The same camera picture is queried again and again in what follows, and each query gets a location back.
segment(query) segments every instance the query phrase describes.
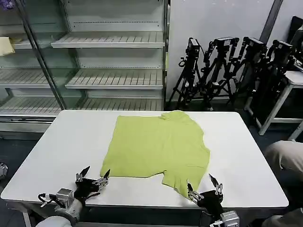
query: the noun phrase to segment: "beige pants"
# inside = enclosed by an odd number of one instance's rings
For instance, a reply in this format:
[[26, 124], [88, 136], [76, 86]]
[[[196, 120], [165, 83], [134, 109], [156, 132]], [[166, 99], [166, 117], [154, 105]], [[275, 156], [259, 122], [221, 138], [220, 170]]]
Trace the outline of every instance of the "beige pants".
[[[303, 143], [279, 141], [270, 145], [264, 156], [276, 175], [282, 169], [287, 169], [303, 180]], [[262, 227], [303, 227], [303, 210], [301, 208], [284, 216], [272, 216]]]

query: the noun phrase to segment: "yellow cloth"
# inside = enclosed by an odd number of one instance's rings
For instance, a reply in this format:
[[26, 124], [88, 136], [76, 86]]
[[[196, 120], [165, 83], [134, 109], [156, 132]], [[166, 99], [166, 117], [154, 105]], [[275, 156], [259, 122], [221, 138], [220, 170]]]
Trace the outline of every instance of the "yellow cloth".
[[8, 55], [14, 52], [15, 50], [10, 43], [9, 37], [0, 37], [0, 56]]
[[164, 173], [162, 184], [187, 197], [187, 180], [197, 190], [210, 151], [203, 131], [182, 111], [161, 117], [119, 116], [101, 176], [150, 177]]

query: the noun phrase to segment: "white wall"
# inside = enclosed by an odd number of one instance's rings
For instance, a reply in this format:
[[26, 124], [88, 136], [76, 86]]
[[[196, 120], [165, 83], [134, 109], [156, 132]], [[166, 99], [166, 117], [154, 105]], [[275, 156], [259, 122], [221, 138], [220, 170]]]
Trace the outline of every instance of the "white wall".
[[[182, 68], [189, 37], [196, 38], [203, 49], [211, 40], [245, 36], [260, 38], [274, 0], [172, 0], [169, 34], [169, 71], [167, 96], [171, 95]], [[203, 67], [200, 55], [199, 68]]]
[[302, 0], [284, 0], [271, 32], [268, 46], [271, 46], [275, 39], [286, 41], [293, 16], [303, 18]]

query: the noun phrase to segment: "white wire shelf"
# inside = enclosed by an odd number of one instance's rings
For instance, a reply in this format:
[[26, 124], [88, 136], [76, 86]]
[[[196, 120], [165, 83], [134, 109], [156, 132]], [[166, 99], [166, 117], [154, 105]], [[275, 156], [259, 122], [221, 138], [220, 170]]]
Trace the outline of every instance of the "white wire shelf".
[[53, 48], [162, 48], [163, 32], [73, 32]]
[[[52, 69], [57, 85], [62, 84], [70, 69]], [[42, 69], [0, 69], [0, 87], [50, 88]]]
[[69, 89], [161, 90], [162, 70], [80, 69], [65, 85]]
[[78, 110], [162, 111], [161, 99], [86, 98]]
[[[36, 36], [40, 48], [51, 47], [51, 42], [58, 38], [58, 34], [53, 33], [36, 34]], [[13, 40], [13, 47], [15, 50], [32, 49], [26, 34], [10, 35], [10, 37]]]
[[60, 111], [54, 97], [12, 97], [0, 106], [0, 116], [56, 116]]

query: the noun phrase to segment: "tripod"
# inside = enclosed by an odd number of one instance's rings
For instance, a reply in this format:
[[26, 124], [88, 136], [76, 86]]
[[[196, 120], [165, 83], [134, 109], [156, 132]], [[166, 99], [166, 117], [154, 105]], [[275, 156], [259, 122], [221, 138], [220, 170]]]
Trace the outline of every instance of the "tripod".
[[[246, 54], [244, 59], [240, 62], [244, 51]], [[234, 83], [236, 85], [236, 90], [227, 102], [234, 104], [234, 101], [237, 99], [239, 94], [247, 93], [248, 96], [252, 95], [255, 91], [255, 82], [257, 80], [258, 71], [260, 66], [264, 64], [264, 58], [266, 56], [267, 47], [266, 44], [255, 38], [244, 37], [242, 47], [238, 56], [237, 63], [234, 67], [233, 74], [236, 75], [242, 66], [244, 70], [240, 76], [240, 79], [237, 80], [234, 78]]]
[[173, 88], [173, 93], [171, 94], [167, 106], [170, 105], [176, 92], [179, 93], [177, 109], [180, 108], [180, 105], [183, 107], [189, 103], [194, 96], [201, 89], [199, 83], [195, 85], [195, 74], [198, 76], [198, 80], [201, 80], [200, 72], [198, 69], [198, 59], [200, 54], [200, 44], [196, 39], [189, 38], [188, 46], [186, 49], [187, 57], [181, 58], [179, 66], [183, 68], [182, 73], [176, 83], [176, 86]]
[[[231, 38], [231, 37], [215, 39], [213, 42], [209, 43], [208, 50], [205, 52], [204, 55], [205, 67], [201, 69], [201, 71], [203, 72], [203, 76], [201, 79], [201, 88], [202, 88], [201, 93], [204, 95], [204, 102], [209, 110], [213, 110], [210, 101], [215, 96], [226, 96], [226, 95], [219, 95], [221, 90], [227, 92], [230, 98], [232, 96], [230, 80], [234, 75], [230, 73], [230, 69], [232, 64], [235, 62], [233, 56], [236, 47], [238, 45], [238, 41], [239, 38]], [[227, 52], [230, 49], [230, 45], [232, 46], [232, 48], [229, 56], [229, 61], [227, 62], [225, 58], [227, 57]], [[210, 56], [214, 51], [215, 47], [217, 48], [218, 56], [214, 59], [212, 65], [210, 65]], [[222, 66], [224, 67], [224, 76], [223, 76], [224, 79], [217, 82], [219, 72]], [[207, 78], [213, 69], [214, 72], [211, 78], [209, 79], [209, 81], [207, 82]]]
[[264, 114], [261, 109], [267, 100], [276, 100], [284, 86], [287, 83], [285, 73], [288, 68], [293, 66], [295, 59], [293, 57], [294, 48], [285, 42], [273, 41], [273, 45], [269, 48], [266, 63], [259, 72], [259, 87], [253, 96], [251, 103], [254, 109], [254, 118], [260, 114]]

